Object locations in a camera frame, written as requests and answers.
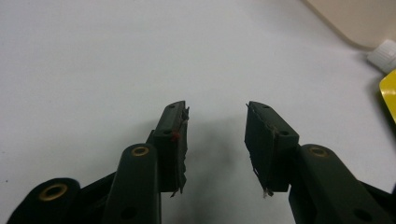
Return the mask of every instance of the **white table surface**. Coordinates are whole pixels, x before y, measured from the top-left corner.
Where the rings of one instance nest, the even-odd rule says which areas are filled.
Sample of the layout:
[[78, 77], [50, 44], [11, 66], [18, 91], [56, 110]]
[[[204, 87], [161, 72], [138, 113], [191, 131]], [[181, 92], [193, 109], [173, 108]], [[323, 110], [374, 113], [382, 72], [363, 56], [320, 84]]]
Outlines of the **white table surface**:
[[54, 177], [82, 187], [146, 141], [163, 108], [191, 107], [185, 192], [163, 223], [293, 223], [262, 197], [244, 144], [250, 100], [390, 192], [394, 124], [383, 75], [302, 1], [0, 2], [0, 223]]

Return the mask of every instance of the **beige container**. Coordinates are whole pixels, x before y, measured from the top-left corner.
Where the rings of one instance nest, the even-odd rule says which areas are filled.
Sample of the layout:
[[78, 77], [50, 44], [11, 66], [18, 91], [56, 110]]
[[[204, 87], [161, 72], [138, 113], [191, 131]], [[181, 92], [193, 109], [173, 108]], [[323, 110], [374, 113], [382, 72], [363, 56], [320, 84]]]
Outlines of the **beige container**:
[[396, 0], [304, 0], [346, 41], [375, 49], [396, 41]]

